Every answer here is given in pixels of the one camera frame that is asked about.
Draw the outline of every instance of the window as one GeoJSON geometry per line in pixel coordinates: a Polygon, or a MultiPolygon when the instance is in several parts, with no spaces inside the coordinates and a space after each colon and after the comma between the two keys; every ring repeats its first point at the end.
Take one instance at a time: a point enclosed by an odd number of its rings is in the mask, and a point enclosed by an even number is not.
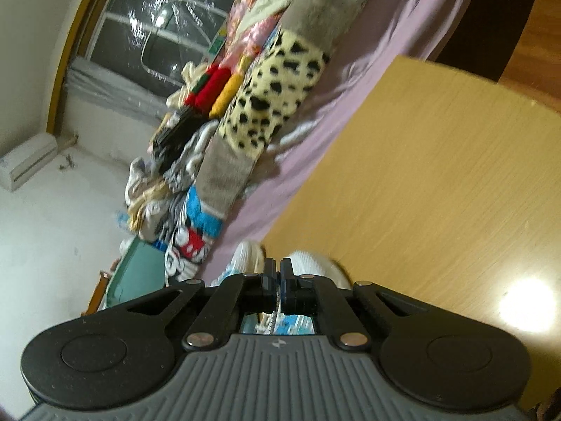
{"type": "Polygon", "coordinates": [[[234,0],[109,0],[86,59],[161,97],[181,71],[214,57],[211,46],[234,0]]]}

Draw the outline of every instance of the metal screw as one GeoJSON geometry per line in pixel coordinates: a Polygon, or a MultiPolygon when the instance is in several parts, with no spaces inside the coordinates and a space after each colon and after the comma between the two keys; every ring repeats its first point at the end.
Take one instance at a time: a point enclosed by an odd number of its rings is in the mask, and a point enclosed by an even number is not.
{"type": "Polygon", "coordinates": [[[209,346],[212,342],[214,342],[214,336],[208,332],[195,332],[187,336],[187,343],[197,348],[209,346]]]}
{"type": "Polygon", "coordinates": [[[360,332],[347,332],[339,337],[341,343],[345,346],[363,346],[368,342],[368,337],[360,332]]]}

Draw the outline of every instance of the white air conditioner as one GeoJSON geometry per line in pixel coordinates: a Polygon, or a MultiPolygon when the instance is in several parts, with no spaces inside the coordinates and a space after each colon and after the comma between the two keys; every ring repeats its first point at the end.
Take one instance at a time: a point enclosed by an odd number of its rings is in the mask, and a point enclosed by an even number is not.
{"type": "Polygon", "coordinates": [[[0,186],[14,191],[57,156],[57,152],[57,140],[52,134],[33,136],[0,157],[0,186]]]}

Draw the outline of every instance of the purple sheet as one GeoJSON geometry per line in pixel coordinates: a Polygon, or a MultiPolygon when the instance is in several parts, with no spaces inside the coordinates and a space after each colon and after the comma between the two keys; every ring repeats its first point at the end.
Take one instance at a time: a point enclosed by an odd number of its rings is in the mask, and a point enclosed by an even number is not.
{"type": "Polygon", "coordinates": [[[341,42],[293,125],[315,129],[293,147],[245,200],[235,205],[198,277],[210,282],[224,270],[238,243],[261,241],[397,55],[434,59],[470,0],[369,0],[341,42]]]}

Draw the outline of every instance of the table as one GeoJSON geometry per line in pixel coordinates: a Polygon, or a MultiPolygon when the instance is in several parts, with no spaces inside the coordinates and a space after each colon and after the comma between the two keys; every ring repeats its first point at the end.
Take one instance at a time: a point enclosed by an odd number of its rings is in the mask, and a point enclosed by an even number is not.
{"type": "Polygon", "coordinates": [[[561,115],[398,57],[263,240],[503,328],[529,408],[561,386],[561,115]]]}

